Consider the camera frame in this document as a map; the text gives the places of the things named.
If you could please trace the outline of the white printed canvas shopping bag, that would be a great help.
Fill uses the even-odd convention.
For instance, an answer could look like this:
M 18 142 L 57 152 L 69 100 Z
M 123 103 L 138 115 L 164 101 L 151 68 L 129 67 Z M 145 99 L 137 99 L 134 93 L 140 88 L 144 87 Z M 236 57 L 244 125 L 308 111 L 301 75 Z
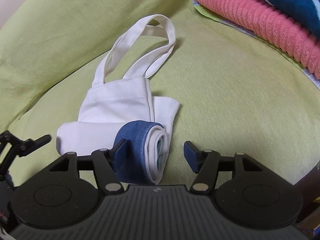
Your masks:
M 143 35 L 163 37 L 167 44 L 140 57 L 121 79 L 106 82 L 108 74 Z M 168 159 L 172 127 L 180 104 L 170 97 L 153 96 L 149 79 L 168 59 L 175 44 L 175 27 L 161 14 L 141 18 L 118 37 L 97 66 L 78 119 L 62 124 L 57 130 L 58 153 L 86 156 L 96 150 L 110 149 L 125 139 L 129 142 L 129 152 L 119 157 L 114 166 L 119 180 L 158 184 Z

